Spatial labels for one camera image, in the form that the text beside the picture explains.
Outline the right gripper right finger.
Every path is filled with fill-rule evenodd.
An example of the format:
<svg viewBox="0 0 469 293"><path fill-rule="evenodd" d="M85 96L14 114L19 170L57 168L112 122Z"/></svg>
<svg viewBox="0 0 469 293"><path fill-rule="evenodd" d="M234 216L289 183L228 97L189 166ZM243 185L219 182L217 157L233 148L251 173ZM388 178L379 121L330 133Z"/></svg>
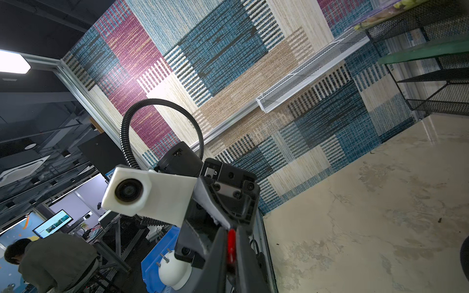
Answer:
<svg viewBox="0 0 469 293"><path fill-rule="evenodd" d="M242 226L236 229L236 290L238 293L270 292Z"/></svg>

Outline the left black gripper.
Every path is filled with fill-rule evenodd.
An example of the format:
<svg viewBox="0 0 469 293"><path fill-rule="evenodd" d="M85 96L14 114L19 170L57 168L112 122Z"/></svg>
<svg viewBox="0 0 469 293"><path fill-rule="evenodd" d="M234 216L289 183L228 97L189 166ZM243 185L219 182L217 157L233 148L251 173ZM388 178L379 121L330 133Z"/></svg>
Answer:
<svg viewBox="0 0 469 293"><path fill-rule="evenodd" d="M243 227L253 234L260 200L257 176L244 169L208 158L197 178L175 244L176 259L201 269L210 256L219 228Z"/></svg>

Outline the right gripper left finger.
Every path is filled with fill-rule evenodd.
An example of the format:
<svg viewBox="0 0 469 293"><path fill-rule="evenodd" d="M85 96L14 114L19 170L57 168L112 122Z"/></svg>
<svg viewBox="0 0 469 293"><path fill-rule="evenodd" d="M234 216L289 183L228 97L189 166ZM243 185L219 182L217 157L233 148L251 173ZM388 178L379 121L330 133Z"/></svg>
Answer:
<svg viewBox="0 0 469 293"><path fill-rule="evenodd" d="M227 273L227 238L224 228L219 228L210 255L205 262L193 293L224 293Z"/></svg>

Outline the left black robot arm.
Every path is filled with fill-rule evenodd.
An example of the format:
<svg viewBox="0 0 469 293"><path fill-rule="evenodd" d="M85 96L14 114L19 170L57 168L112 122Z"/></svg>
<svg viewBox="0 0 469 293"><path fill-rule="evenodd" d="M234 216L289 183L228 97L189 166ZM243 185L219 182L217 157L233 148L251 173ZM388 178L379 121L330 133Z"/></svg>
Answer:
<svg viewBox="0 0 469 293"><path fill-rule="evenodd" d="M156 156L154 171L162 178L152 183L131 149L130 127L135 114L145 107L165 106L184 115L193 125L200 142L194 153L183 141L160 141L151 152ZM138 171L120 179L111 189L123 206L136 204L130 214L148 223L160 221L181 229L175 256L202 268L220 227L236 230L245 227L252 233L260 199L256 175L214 158L203 158L204 139L195 118L181 106L162 99L147 99L133 104L125 113L120 143L128 170Z"/></svg>

